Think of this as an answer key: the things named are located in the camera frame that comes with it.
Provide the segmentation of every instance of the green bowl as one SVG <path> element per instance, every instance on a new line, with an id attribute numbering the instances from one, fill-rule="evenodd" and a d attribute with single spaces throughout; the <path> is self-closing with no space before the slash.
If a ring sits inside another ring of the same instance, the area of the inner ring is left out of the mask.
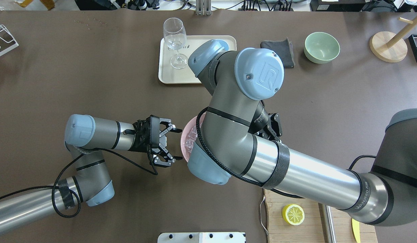
<path id="1" fill-rule="evenodd" d="M 340 53 L 340 45 L 336 38 L 324 32 L 309 34 L 304 42 L 304 54 L 318 64 L 328 63 Z"/>

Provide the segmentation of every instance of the yellow knife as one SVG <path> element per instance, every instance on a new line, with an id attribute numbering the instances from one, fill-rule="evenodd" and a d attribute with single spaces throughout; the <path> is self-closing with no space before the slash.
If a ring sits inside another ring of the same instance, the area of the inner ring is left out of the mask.
<path id="1" fill-rule="evenodd" d="M 354 220 L 354 219 L 352 219 L 352 232 L 354 234 L 355 241 L 357 241 L 357 243 L 361 243 L 360 222 L 358 222 L 357 220 Z"/>

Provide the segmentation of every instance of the round wooden base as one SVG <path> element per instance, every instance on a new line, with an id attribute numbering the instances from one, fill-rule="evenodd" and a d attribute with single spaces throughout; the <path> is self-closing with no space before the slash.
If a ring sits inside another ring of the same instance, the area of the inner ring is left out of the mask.
<path id="1" fill-rule="evenodd" d="M 387 47 L 387 42 L 391 40 L 396 34 L 389 31 L 382 31 L 376 33 L 370 38 L 370 50 L 380 60 L 386 62 L 399 62 L 406 57 L 408 47 L 403 39 L 400 39 L 390 48 Z"/>

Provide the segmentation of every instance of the black box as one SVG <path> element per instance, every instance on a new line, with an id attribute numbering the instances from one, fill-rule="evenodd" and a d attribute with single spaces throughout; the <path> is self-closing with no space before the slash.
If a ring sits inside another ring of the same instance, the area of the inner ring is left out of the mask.
<path id="1" fill-rule="evenodd" d="M 339 0 L 337 2 L 311 0 L 310 9 L 318 12 L 360 12 L 365 4 L 365 0 Z"/>

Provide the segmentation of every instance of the brown table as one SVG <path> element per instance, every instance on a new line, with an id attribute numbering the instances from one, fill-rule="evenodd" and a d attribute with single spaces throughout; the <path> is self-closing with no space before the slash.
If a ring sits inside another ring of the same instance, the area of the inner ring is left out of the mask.
<path id="1" fill-rule="evenodd" d="M 280 113 L 289 147 L 347 168 L 358 155 L 376 154 L 395 112 L 417 107 L 412 52 L 390 64 L 368 47 L 372 34 L 399 31 L 399 16 L 415 14 L 1 11 L 0 23 L 20 46 L 0 58 L 0 196 L 53 182 L 71 160 L 63 146 L 71 114 L 127 123 L 154 114 L 182 128 L 208 105 L 202 85 L 167 86 L 157 78 L 168 17 L 181 18 L 187 34 L 232 35 L 238 49 L 289 37 L 296 67 L 285 70 L 284 85 L 266 100 L 267 109 Z M 316 65 L 304 57 L 304 39 L 315 31 L 338 39 L 341 52 L 333 62 Z M 168 148 L 179 155 L 179 135 L 168 138 Z M 144 154 L 122 154 L 148 165 Z M 245 231 L 247 242 L 265 242 L 258 223 L 262 189 L 236 179 L 225 186 L 205 183 L 183 161 L 154 177 L 109 154 L 105 159 L 116 190 L 112 200 L 94 208 L 84 204 L 73 219 L 53 215 L 0 242 L 148 243 L 161 232 L 186 231 Z M 361 161 L 357 170 L 370 165 Z M 377 233 L 380 243 L 417 242 L 417 222 Z"/>

